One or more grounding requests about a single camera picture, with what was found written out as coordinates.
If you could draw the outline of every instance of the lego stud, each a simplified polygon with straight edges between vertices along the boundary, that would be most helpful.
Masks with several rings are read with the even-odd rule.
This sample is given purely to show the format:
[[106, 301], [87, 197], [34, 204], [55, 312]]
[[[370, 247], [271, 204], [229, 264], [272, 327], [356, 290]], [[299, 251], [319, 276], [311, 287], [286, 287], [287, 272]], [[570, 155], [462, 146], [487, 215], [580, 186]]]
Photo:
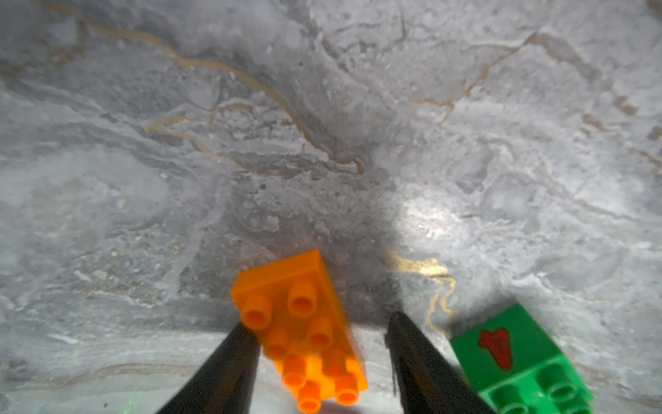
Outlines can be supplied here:
[[339, 378], [347, 374], [345, 352], [340, 348], [331, 348], [322, 353], [322, 374]]
[[242, 322], [253, 331], [261, 331], [271, 323], [273, 305], [268, 297], [250, 295], [242, 308]]
[[569, 401], [577, 395], [577, 386], [565, 374], [561, 364], [552, 364], [543, 368], [536, 381], [554, 403]]
[[579, 393], [569, 401], [555, 403], [554, 405], [561, 414], [591, 414], [591, 409]]
[[315, 350], [324, 350], [333, 345], [333, 324], [327, 317], [317, 317], [308, 324], [308, 344]]
[[290, 341], [291, 336], [287, 329], [271, 329], [267, 333], [267, 340], [264, 343], [264, 354], [270, 360], [282, 360], [287, 356]]
[[322, 400], [320, 399], [320, 384], [315, 381], [308, 381], [303, 388], [299, 390], [297, 398], [299, 410], [305, 414], [313, 414], [320, 411]]
[[359, 401], [359, 389], [354, 374], [347, 374], [336, 380], [336, 401], [340, 405], [354, 405]]
[[299, 389], [306, 383], [306, 360], [292, 354], [283, 363], [283, 385]]
[[528, 414], [529, 409], [522, 402], [517, 388], [503, 386], [490, 394], [499, 414]]
[[317, 289], [306, 281], [292, 285], [287, 296], [287, 310], [301, 318], [312, 316], [317, 312]]

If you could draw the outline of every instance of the orange toy block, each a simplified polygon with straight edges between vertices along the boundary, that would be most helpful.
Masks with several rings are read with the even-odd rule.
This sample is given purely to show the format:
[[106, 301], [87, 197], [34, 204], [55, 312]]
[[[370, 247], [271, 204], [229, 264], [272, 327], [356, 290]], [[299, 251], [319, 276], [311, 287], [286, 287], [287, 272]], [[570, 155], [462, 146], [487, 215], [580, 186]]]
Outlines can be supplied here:
[[231, 296], [303, 413], [316, 413], [329, 398], [353, 405], [368, 389], [363, 357], [319, 251], [240, 273]]

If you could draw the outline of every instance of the red number 4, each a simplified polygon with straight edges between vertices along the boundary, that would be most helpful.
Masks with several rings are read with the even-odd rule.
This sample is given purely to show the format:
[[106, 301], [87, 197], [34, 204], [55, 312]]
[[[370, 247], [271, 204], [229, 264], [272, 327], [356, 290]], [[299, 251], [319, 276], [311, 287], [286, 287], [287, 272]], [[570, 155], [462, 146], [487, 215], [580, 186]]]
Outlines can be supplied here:
[[505, 328], [497, 329], [490, 333], [481, 331], [481, 339], [478, 346], [487, 349], [496, 364], [504, 371], [510, 371], [512, 368], [512, 351], [510, 350], [510, 336]]

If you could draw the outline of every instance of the green lego brick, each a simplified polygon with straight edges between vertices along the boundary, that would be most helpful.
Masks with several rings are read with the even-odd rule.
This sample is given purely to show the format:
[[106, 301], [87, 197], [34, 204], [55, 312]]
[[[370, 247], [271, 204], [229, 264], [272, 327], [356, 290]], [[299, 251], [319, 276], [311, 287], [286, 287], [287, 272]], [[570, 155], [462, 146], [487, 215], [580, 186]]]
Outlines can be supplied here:
[[520, 305], [451, 341], [473, 389], [499, 414], [590, 414], [593, 397]]

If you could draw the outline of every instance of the toy brick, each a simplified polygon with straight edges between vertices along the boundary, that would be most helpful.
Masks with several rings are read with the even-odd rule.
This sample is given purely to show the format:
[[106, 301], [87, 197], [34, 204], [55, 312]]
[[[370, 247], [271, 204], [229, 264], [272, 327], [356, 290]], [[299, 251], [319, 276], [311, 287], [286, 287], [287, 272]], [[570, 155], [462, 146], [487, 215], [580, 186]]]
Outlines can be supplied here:
[[473, 389], [499, 414], [590, 414], [592, 395], [520, 305], [451, 341]]
[[242, 272], [231, 292], [303, 413], [353, 405], [367, 390], [363, 358], [319, 251]]

